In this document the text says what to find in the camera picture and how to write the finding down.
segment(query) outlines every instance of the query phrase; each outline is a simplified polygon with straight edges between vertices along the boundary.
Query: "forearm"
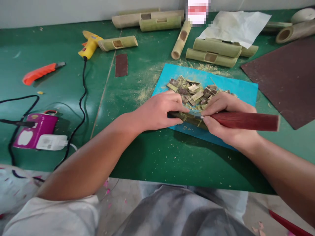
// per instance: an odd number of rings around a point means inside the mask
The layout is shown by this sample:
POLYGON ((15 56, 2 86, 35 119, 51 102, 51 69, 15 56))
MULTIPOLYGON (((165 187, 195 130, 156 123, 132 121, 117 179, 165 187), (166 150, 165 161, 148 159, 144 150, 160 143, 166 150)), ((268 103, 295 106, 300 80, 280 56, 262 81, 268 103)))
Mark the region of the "forearm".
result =
POLYGON ((315 226, 315 165, 258 137, 251 147, 239 147, 263 173, 278 195, 315 226))
POLYGON ((123 114, 54 171, 37 196, 52 201, 94 194, 107 180, 124 150, 141 133, 132 113, 123 114))

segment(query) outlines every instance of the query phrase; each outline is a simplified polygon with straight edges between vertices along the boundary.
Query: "blue cutting mat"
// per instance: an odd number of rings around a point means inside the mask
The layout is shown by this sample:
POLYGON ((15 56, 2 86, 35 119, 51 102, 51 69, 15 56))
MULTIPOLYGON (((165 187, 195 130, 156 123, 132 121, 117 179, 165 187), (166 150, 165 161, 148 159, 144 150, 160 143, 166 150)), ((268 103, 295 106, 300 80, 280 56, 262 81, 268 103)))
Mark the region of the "blue cutting mat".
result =
MULTIPOLYGON (((213 84, 212 82, 213 80, 214 83, 218 86, 218 88, 222 90, 230 90, 231 93, 236 94, 237 97, 243 100, 244 102, 252 106, 256 105, 258 84, 249 83, 249 82, 237 80, 237 79, 229 79, 223 76, 211 74, 209 72, 187 68, 187 67, 171 65, 167 63, 164 66, 164 69, 161 73, 161 76, 157 82, 157 85, 154 89, 152 96, 167 91, 168 88, 166 87, 166 85, 168 84, 168 82, 172 78, 177 79, 180 75, 182 75, 185 79, 190 79, 190 80, 200 82, 203 88, 205 88, 208 85, 213 84)), ((189 134, 196 138, 200 138, 205 141, 235 150, 232 146, 225 144, 218 137, 210 134, 206 130, 203 130, 199 127, 191 125, 187 122, 184 122, 181 125, 172 126, 170 127, 170 129, 173 129, 173 130, 185 133, 185 134, 189 134)))

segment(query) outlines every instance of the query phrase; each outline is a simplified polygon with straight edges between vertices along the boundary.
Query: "white power adapter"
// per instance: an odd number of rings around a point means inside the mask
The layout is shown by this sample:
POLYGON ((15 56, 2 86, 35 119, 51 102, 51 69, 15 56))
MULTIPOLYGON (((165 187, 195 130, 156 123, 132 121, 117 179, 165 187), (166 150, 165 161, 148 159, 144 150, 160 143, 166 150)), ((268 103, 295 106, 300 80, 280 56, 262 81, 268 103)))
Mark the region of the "white power adapter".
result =
POLYGON ((36 149, 58 151, 68 145, 66 135, 43 134, 39 137, 36 149))

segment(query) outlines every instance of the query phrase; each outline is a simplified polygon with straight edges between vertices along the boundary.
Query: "sandpaper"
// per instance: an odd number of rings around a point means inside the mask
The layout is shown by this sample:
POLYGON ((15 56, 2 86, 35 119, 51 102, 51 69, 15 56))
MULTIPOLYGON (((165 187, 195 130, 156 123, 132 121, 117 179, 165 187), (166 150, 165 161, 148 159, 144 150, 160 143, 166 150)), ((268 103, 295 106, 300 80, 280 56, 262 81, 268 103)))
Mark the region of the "sandpaper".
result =
POLYGON ((128 75, 128 57, 127 54, 116 56, 115 78, 128 75))
POLYGON ((297 40, 242 65, 294 128, 315 119, 315 40, 297 40))

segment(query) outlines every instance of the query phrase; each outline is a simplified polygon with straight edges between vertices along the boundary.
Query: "white wall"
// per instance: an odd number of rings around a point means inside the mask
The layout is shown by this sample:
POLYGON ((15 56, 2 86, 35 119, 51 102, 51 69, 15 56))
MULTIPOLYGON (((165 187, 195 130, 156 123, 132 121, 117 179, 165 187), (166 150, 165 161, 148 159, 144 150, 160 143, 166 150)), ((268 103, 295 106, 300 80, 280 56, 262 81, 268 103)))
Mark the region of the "white wall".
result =
MULTIPOLYGON (((0 0, 0 28, 108 20, 121 10, 185 8, 186 0, 0 0)), ((211 9, 273 10, 315 5, 315 0, 212 0, 211 9)))

